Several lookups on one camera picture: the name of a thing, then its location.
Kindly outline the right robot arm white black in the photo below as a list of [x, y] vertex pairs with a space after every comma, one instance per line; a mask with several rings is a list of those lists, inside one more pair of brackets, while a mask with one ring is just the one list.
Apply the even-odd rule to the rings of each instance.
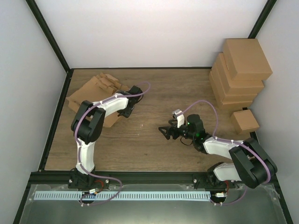
[[236, 181], [254, 189], [269, 182], [278, 171], [274, 161], [257, 140], [224, 140], [214, 137], [205, 131], [203, 121], [197, 114], [187, 118], [174, 114], [169, 125], [159, 127], [159, 131], [167, 140], [190, 139], [197, 151], [232, 160], [232, 163], [220, 162], [209, 169], [207, 181], [213, 188], [220, 187], [224, 181]]

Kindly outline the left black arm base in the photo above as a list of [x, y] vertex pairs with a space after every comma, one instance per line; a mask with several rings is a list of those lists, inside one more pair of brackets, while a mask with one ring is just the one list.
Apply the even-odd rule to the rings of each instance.
[[76, 168], [70, 171], [70, 178], [68, 183], [69, 189], [80, 189], [80, 190], [90, 190], [90, 189], [108, 189], [109, 182], [105, 179], [96, 178], [91, 175], [83, 174], [79, 172]]

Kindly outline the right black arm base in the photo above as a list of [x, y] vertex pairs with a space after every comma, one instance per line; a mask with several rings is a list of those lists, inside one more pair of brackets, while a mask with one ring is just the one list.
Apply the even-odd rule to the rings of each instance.
[[192, 180], [193, 180], [193, 187], [195, 189], [226, 189], [229, 186], [228, 181], [220, 181], [217, 179], [216, 175], [214, 174], [214, 169], [219, 166], [223, 165], [224, 162], [218, 162], [215, 165], [211, 166], [206, 172], [197, 172], [193, 173]]

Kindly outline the brown cardboard box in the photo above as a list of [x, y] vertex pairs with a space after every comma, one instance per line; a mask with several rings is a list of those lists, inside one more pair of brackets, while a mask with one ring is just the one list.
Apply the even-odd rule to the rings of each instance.
[[237, 134], [255, 132], [260, 126], [251, 110], [233, 112], [230, 120]]

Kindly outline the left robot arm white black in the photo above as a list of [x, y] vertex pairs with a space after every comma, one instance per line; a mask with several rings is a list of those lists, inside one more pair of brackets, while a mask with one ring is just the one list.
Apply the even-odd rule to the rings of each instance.
[[95, 168], [94, 147], [101, 135], [105, 118], [114, 113], [128, 118], [142, 95], [142, 90], [134, 85], [129, 91], [117, 91], [106, 99], [96, 102], [85, 100], [81, 103], [71, 130], [77, 144], [76, 169], [81, 173], [79, 183], [84, 188], [89, 189], [95, 184], [95, 176], [91, 174]]

